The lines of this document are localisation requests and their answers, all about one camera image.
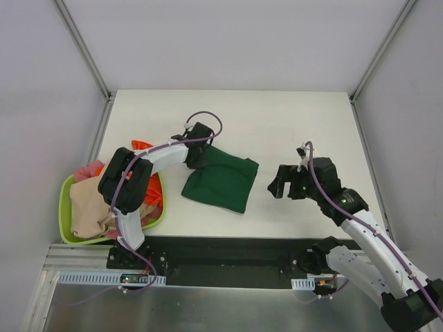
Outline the dark green t-shirt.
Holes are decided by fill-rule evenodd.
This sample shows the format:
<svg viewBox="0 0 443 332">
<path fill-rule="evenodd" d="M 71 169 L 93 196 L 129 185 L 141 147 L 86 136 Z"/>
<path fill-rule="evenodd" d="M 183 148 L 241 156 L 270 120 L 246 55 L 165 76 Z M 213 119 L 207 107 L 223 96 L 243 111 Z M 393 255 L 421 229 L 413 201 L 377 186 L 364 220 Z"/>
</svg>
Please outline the dark green t-shirt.
<svg viewBox="0 0 443 332">
<path fill-rule="evenodd" d="M 206 150 L 207 165 L 189 175 L 181 195 L 191 201 L 244 214 L 259 164 L 216 147 Z"/>
</svg>

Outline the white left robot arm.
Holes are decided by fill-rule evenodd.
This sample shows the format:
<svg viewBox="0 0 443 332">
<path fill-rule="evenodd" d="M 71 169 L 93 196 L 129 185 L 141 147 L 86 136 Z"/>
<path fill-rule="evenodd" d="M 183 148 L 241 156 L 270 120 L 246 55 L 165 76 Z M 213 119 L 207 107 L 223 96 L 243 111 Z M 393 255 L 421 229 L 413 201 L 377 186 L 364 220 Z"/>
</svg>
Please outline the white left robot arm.
<svg viewBox="0 0 443 332">
<path fill-rule="evenodd" d="M 140 212 L 152 175 L 181 163 L 189 168 L 203 166 L 206 148 L 214 137 L 210 127 L 196 122 L 184 134 L 162 145 L 139 150 L 121 147 L 115 151 L 98 192 L 116 218 L 117 241 L 125 248 L 122 260 L 130 268 L 141 268 L 146 261 L 147 254 L 140 248 L 145 241 Z"/>
</svg>

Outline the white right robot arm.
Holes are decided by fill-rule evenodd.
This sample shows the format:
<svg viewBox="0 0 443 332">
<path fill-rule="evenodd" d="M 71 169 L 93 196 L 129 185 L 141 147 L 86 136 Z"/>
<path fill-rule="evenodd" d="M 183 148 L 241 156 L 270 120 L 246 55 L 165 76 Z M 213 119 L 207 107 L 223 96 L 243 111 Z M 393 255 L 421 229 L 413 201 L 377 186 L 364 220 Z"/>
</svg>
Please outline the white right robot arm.
<svg viewBox="0 0 443 332">
<path fill-rule="evenodd" d="M 342 274 L 377 304 L 392 331 L 418 331 L 442 318 L 442 280 L 430 279 L 398 249 L 363 198 L 342 186 L 329 158 L 280 165 L 267 189 L 281 199 L 286 184 L 290 199 L 315 201 L 369 259 L 365 263 L 342 241 L 327 237 L 300 256 L 300 269 L 313 275 L 330 270 Z"/>
</svg>

